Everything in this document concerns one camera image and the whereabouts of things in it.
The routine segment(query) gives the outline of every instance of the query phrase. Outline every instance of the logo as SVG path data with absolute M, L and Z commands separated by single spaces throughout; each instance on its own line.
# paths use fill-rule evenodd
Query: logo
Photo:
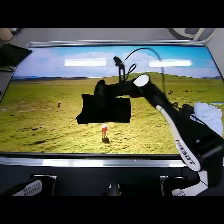
M 194 161 L 191 159 L 191 157 L 187 154 L 186 150 L 184 149 L 184 147 L 180 144 L 179 140 L 176 140 L 176 145 L 178 146 L 178 148 L 180 149 L 180 151 L 182 152 L 182 154 L 184 155 L 184 157 L 189 161 L 190 164 L 194 164 Z

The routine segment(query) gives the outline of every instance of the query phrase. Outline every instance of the white label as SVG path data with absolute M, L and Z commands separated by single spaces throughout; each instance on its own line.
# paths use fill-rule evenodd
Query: white label
M 28 184 L 23 190 L 17 192 L 13 196 L 34 196 L 42 191 L 42 182 L 36 180 L 33 183 Z

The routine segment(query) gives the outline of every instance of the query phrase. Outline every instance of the white wall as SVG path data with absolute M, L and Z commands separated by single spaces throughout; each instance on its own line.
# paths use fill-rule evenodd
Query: white wall
M 215 30 L 214 36 L 207 46 L 224 77 L 224 28 Z

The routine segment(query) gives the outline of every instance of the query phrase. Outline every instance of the black border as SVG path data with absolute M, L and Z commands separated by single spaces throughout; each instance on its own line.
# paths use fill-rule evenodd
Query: black border
M 104 44 L 103 46 L 117 46 L 119 44 Z M 130 44 L 130 45 L 125 45 L 125 46 L 181 46 L 181 47 L 206 47 L 208 49 L 209 54 L 211 55 L 213 61 L 215 62 L 216 68 L 218 69 L 220 76 L 222 77 L 224 81 L 224 77 L 222 76 L 222 73 L 220 72 L 218 65 L 212 56 L 209 48 L 205 45 L 179 45 L 177 43 L 170 43 L 170 44 L 160 44 L 158 45 L 155 44 Z M 83 46 L 93 46 L 93 45 L 74 45 L 74 47 L 83 47 Z M 30 158 L 30 159 L 148 159 L 148 160 L 182 160 L 181 156 L 179 154 L 85 154 L 85 153 L 30 153 L 30 152 L 0 152 L 0 157 L 7 157 L 7 158 Z

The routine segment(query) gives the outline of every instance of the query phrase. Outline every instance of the crumpled white cloth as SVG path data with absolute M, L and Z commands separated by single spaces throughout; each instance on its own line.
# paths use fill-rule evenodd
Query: crumpled white cloth
M 222 110 L 207 103 L 194 103 L 194 116 L 207 124 L 218 135 L 222 136 Z

